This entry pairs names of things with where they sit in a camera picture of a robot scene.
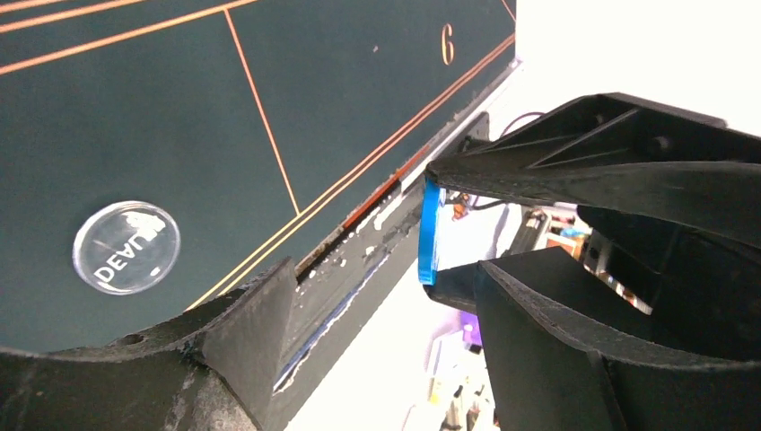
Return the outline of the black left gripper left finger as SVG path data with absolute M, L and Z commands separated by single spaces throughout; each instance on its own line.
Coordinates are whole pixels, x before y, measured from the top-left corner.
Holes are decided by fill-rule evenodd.
M 104 347 L 1 351 L 4 430 L 188 430 L 216 406 L 263 427 L 297 280 L 282 259 L 244 286 Z

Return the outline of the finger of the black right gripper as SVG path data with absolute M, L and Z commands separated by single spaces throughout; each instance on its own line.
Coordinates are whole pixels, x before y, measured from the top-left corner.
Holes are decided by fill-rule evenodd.
M 475 262 L 438 271 L 434 284 L 424 285 L 423 289 L 436 303 L 477 314 L 477 287 L 481 281 L 481 265 Z
M 759 138 L 620 92 L 568 101 L 425 174 L 484 197 L 605 208 L 760 244 Z

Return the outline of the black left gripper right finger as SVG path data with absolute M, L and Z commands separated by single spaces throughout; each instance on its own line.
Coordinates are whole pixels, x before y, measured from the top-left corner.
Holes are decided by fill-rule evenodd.
M 757 430 L 760 364 L 695 352 L 565 251 L 477 263 L 504 430 Z

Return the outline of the blue small blind button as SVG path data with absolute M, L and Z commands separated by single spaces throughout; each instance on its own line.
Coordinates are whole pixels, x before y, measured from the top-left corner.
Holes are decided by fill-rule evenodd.
M 435 283 L 439 256 L 437 251 L 440 214 L 445 207 L 446 190 L 426 178 L 418 240 L 418 279 L 424 286 Z

